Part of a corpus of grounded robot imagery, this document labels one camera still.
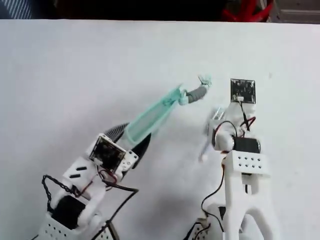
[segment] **white plastic frame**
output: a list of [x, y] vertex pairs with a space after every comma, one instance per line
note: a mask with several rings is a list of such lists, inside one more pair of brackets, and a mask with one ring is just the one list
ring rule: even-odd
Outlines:
[[[243, 187], [242, 166], [239, 166], [239, 156], [263, 159], [263, 167], [250, 168], [251, 194], [247, 194]], [[231, 151], [222, 162], [225, 166], [225, 207], [223, 218], [225, 231], [224, 239], [239, 240], [239, 229], [245, 214], [252, 215], [256, 221], [264, 240], [280, 240], [280, 225], [276, 217], [271, 199], [271, 177], [268, 159], [257, 153]]]
[[[71, 188], [75, 186], [80, 191], [84, 191], [78, 198], [79, 201], [85, 204], [84, 210], [81, 212], [77, 219], [78, 227], [76, 229], [68, 229], [61, 223], [54, 220], [47, 212], [45, 220], [38, 232], [39, 240], [88, 240], [101, 229], [108, 219], [104, 216], [100, 206], [106, 195], [106, 185], [100, 180], [97, 172], [97, 165], [102, 164], [98, 159], [94, 161], [89, 159], [89, 156], [97, 142], [102, 137], [111, 142], [117, 148], [125, 152], [125, 155], [116, 169], [114, 175], [116, 182], [120, 182], [123, 178], [123, 172], [132, 168], [135, 162], [139, 159], [133, 151], [125, 151], [123, 148], [113, 143], [110, 138], [101, 133], [97, 136], [96, 140], [90, 145], [85, 152], [84, 156], [79, 157], [63, 174], [62, 183]], [[114, 182], [114, 179], [109, 177], [107, 181]], [[64, 189], [60, 189], [58, 193], [52, 198], [51, 207], [57, 207], [59, 201], [68, 195]], [[106, 229], [98, 236], [98, 240], [106, 240], [110, 237], [109, 230]]]

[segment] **red object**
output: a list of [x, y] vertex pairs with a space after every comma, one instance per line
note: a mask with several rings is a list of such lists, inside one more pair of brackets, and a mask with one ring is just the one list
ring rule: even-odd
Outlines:
[[257, 0], [242, 0], [240, 11], [233, 14], [227, 9], [222, 11], [222, 20], [226, 22], [261, 22], [269, 17], [272, 9], [273, 0], [267, 0], [265, 9], [254, 14], [256, 9]]

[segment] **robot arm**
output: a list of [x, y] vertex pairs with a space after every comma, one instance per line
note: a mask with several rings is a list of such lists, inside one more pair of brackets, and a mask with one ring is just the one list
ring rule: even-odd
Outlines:
[[[201, 81], [205, 92], [201, 92], [200, 98], [207, 93], [210, 83], [210, 79]], [[51, 176], [43, 176], [42, 184], [48, 202], [45, 220], [38, 232], [40, 240], [95, 240], [110, 239], [110, 236], [116, 239], [112, 219], [138, 192], [135, 188], [117, 183], [121, 182], [130, 169], [137, 166], [148, 148], [151, 136], [181, 102], [185, 92], [179, 85], [134, 121], [100, 133], [84, 155], [63, 174], [61, 182]], [[53, 199], [46, 184], [47, 179], [61, 187]], [[101, 210], [101, 204], [106, 191], [111, 188], [129, 191], [131, 194], [107, 219]]]
[[[203, 237], [212, 240], [281, 239], [272, 204], [270, 162], [262, 154], [261, 141], [250, 131], [256, 119], [255, 94], [254, 101], [246, 102], [255, 93], [248, 91], [250, 82], [232, 79], [231, 104], [227, 109], [218, 108], [208, 123], [207, 140], [199, 158], [208, 159], [210, 148], [221, 152], [223, 174], [219, 188], [205, 199], [218, 192], [224, 181], [225, 205], [210, 204], [204, 210], [203, 226], [193, 229], [190, 240], [208, 227]], [[237, 91], [232, 89], [234, 83]], [[242, 96], [248, 92], [251, 97]]]

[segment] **cable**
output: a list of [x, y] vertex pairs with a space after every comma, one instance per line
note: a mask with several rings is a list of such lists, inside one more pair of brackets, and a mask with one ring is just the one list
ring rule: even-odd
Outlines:
[[39, 235], [35, 235], [33, 238], [31, 238], [30, 240], [35, 240], [37, 237], [39, 237]]
[[[256, 117], [253, 116], [253, 117], [250, 117], [247, 121], [249, 122], [249, 127], [251, 127], [251, 125], [255, 122], [256, 120]], [[245, 122], [243, 121], [241, 124], [240, 124], [240, 127], [242, 127], [243, 125], [245, 124]], [[243, 134], [241, 135], [241, 137], [244, 137], [245, 134], [246, 134], [246, 131], [245, 130], [242, 130], [243, 131]]]
[[189, 237], [190, 237], [190, 235], [191, 235], [191, 233], [192, 233], [192, 230], [194, 229], [194, 227], [195, 227], [197, 224], [200, 224], [200, 225], [202, 226], [201, 222], [196, 221], [196, 222], [192, 225], [192, 227], [190, 228], [190, 230], [188, 231], [188, 233], [186, 234], [186, 236], [184, 237], [183, 240], [188, 240], [188, 239], [189, 239]]
[[[250, 117], [247, 121], [249, 122], [249, 127], [251, 127], [251, 125], [255, 122], [256, 120], [256, 117], [253, 116], [253, 117]], [[243, 126], [245, 124], [245, 122], [243, 121], [241, 124], [240, 124], [240, 127]]]
[[60, 186], [62, 189], [64, 189], [67, 193], [73, 194], [76, 198], [81, 196], [81, 192], [79, 191], [79, 189], [77, 189], [76, 187], [73, 187], [72, 189], [68, 188], [66, 185], [64, 185], [62, 182], [59, 182], [57, 179], [53, 178], [50, 175], [43, 175], [42, 176], [42, 185], [43, 188], [45, 190], [45, 194], [47, 197], [47, 203], [46, 203], [46, 209], [48, 212], [52, 213], [54, 210], [51, 207], [51, 200], [52, 200], [52, 195], [51, 192], [49, 191], [47, 184], [46, 184], [46, 179], [50, 179], [52, 182], [54, 182], [55, 184], [57, 184], [58, 186]]
[[91, 240], [95, 240], [97, 239], [97, 237], [110, 225], [110, 223], [112, 222], [112, 220], [115, 218], [115, 216], [117, 215], [117, 213], [121, 210], [121, 208], [137, 193], [139, 192], [138, 189], [136, 188], [130, 188], [130, 187], [126, 187], [126, 186], [121, 186], [118, 185], [116, 183], [113, 183], [111, 181], [106, 181], [102, 179], [102, 182], [104, 182], [107, 186], [111, 186], [113, 188], [116, 189], [121, 189], [124, 191], [128, 191], [128, 192], [132, 192], [122, 203], [121, 205], [115, 210], [115, 212], [113, 213], [113, 215], [110, 217], [109, 220], [105, 221], [105, 225], [100, 229], [100, 231], [98, 231], [98, 233], [96, 235], [94, 235], [94, 237]]
[[242, 110], [242, 114], [243, 114], [243, 120], [244, 120], [244, 123], [245, 123], [245, 126], [246, 126], [246, 129], [248, 131], [250, 131], [250, 126], [249, 126], [249, 123], [248, 123], [248, 120], [247, 120], [247, 115], [244, 111], [244, 108], [243, 108], [243, 104], [241, 101], [238, 101], [238, 103], [240, 104], [240, 107], [241, 107], [241, 110]]
[[208, 196], [206, 196], [206, 197], [202, 200], [202, 202], [201, 202], [201, 210], [204, 212], [205, 216], [206, 216], [206, 217], [208, 217], [208, 216], [215, 217], [215, 218], [218, 220], [218, 222], [219, 222], [219, 225], [220, 225], [220, 228], [221, 228], [222, 232], [224, 232], [225, 230], [224, 230], [224, 228], [222, 227], [222, 224], [221, 224], [219, 218], [218, 218], [216, 215], [214, 215], [214, 214], [212, 214], [212, 213], [210, 213], [210, 212], [207, 212], [207, 211], [204, 209], [204, 203], [205, 203], [205, 200], [207, 200], [207, 199], [210, 198], [211, 196], [215, 195], [215, 194], [221, 189], [222, 184], [223, 184], [223, 182], [224, 182], [224, 178], [225, 178], [225, 166], [222, 165], [222, 178], [221, 178], [220, 185], [218, 186], [218, 188], [217, 188], [213, 193], [211, 193], [211, 194], [209, 194]]
[[235, 136], [238, 137], [238, 133], [237, 133], [237, 128], [236, 128], [236, 126], [235, 126], [231, 121], [225, 120], [225, 121], [221, 122], [221, 123], [213, 130], [213, 136], [212, 136], [212, 140], [213, 140], [213, 143], [214, 143], [213, 146], [216, 145], [216, 135], [217, 135], [218, 130], [219, 130], [220, 127], [221, 127], [223, 124], [225, 124], [225, 123], [229, 123], [229, 124], [232, 125], [232, 127], [234, 128], [234, 131], [235, 131]]
[[203, 231], [208, 230], [210, 227], [211, 227], [211, 223], [209, 223], [209, 225], [208, 225], [206, 228], [202, 229], [201, 231], [198, 231], [198, 233], [197, 233], [197, 234], [195, 235], [195, 237], [194, 237], [194, 240], [197, 240], [197, 237], [198, 237]]
[[[105, 180], [105, 176], [103, 176], [103, 174], [101, 173], [101, 172], [105, 172], [106, 174], [108, 174], [110, 177], [113, 178], [115, 184], [117, 183], [117, 178], [112, 172], [110, 172], [110, 171], [108, 172], [106, 169], [99, 170], [98, 165], [96, 165], [96, 171], [97, 171], [97, 174], [99, 175], [99, 177], [101, 178], [101, 180]], [[112, 186], [109, 188], [106, 188], [105, 191], [107, 192], [107, 191], [110, 191], [111, 189], [112, 189]]]

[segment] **perforated white bracket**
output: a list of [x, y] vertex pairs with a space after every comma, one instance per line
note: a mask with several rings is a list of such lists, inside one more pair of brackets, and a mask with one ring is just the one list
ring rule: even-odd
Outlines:
[[205, 219], [197, 219], [195, 222], [192, 232], [189, 235], [188, 240], [206, 240], [208, 239], [208, 231], [210, 229], [204, 230], [208, 226], [208, 223]]
[[224, 162], [236, 172], [270, 176], [268, 159], [261, 153], [231, 151]]
[[[267, 159], [262, 154], [233, 150], [227, 154], [223, 164], [226, 203], [223, 218], [225, 240], [239, 240], [239, 229], [245, 214], [254, 218], [264, 240], [280, 240], [281, 231], [271, 199], [271, 178]], [[244, 191], [243, 173], [251, 174], [251, 194]]]
[[[68, 229], [61, 223], [54, 220], [48, 213], [38, 232], [37, 240], [88, 240], [98, 232], [97, 222], [99, 219], [92, 219], [89, 226], [79, 229]], [[97, 238], [97, 240], [119, 240], [119, 236], [111, 224]]]

